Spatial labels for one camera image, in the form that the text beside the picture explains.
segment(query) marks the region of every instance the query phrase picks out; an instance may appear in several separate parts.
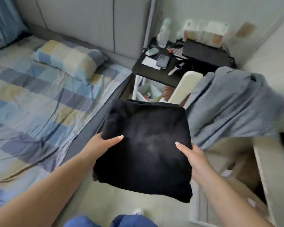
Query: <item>checkered fabric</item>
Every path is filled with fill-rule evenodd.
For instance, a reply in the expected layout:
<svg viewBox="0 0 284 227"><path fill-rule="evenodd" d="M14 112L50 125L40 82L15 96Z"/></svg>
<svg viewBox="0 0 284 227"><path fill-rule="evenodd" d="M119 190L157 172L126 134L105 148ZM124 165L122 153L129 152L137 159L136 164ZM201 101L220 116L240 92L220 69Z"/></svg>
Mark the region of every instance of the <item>checkered fabric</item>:
<svg viewBox="0 0 284 227"><path fill-rule="evenodd" d="M51 40L39 48L32 55L32 59L60 68L88 85L106 57L96 49L88 49L69 41Z"/></svg>
<svg viewBox="0 0 284 227"><path fill-rule="evenodd" d="M90 85L32 61L46 41L0 51L0 206L58 167L74 138L131 74L104 62Z"/></svg>

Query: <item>plaid pillow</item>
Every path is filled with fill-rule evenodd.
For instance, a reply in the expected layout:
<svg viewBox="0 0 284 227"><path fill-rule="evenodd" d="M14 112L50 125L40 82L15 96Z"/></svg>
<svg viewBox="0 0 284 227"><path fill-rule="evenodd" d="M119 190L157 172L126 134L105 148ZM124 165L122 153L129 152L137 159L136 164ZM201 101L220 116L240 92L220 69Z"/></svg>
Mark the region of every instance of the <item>plaid pillow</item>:
<svg viewBox="0 0 284 227"><path fill-rule="evenodd" d="M94 72L106 57L96 49L88 49L69 41L51 40L39 48L32 55L32 59L60 68L88 85Z"/></svg>

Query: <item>smartphone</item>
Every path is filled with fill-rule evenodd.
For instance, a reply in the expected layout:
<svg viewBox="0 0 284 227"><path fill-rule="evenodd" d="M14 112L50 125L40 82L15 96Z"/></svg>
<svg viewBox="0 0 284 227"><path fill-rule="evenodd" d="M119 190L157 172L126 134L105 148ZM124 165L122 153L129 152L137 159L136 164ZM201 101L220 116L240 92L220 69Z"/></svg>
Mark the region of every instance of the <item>smartphone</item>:
<svg viewBox="0 0 284 227"><path fill-rule="evenodd" d="M160 68L165 69L168 65L169 60L170 56L160 55L156 62L156 65L159 66Z"/></svg>

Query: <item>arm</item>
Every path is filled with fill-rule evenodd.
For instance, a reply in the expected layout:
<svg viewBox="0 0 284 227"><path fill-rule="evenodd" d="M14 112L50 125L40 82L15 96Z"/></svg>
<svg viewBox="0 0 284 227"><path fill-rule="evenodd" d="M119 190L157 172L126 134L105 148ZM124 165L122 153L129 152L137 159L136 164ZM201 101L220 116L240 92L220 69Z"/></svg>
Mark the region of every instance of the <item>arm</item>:
<svg viewBox="0 0 284 227"><path fill-rule="evenodd" d="M176 142L177 148L193 167L192 176L199 183L225 227L271 227L211 167L203 152Z"/></svg>
<svg viewBox="0 0 284 227"><path fill-rule="evenodd" d="M109 147L123 139L103 140L101 134L91 138L75 157L55 169L46 179L0 208L0 227L51 226L79 187L87 171Z"/></svg>

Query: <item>black cloth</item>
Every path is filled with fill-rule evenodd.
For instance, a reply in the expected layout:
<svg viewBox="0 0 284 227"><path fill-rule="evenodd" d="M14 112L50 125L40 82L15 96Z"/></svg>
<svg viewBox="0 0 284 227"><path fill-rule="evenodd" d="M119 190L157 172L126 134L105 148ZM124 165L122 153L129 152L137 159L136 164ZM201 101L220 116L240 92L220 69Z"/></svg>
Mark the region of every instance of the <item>black cloth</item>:
<svg viewBox="0 0 284 227"><path fill-rule="evenodd" d="M106 140L118 135L124 139L96 161L99 182L189 202L191 166L175 145L178 141L191 148L182 107L115 99L102 137Z"/></svg>

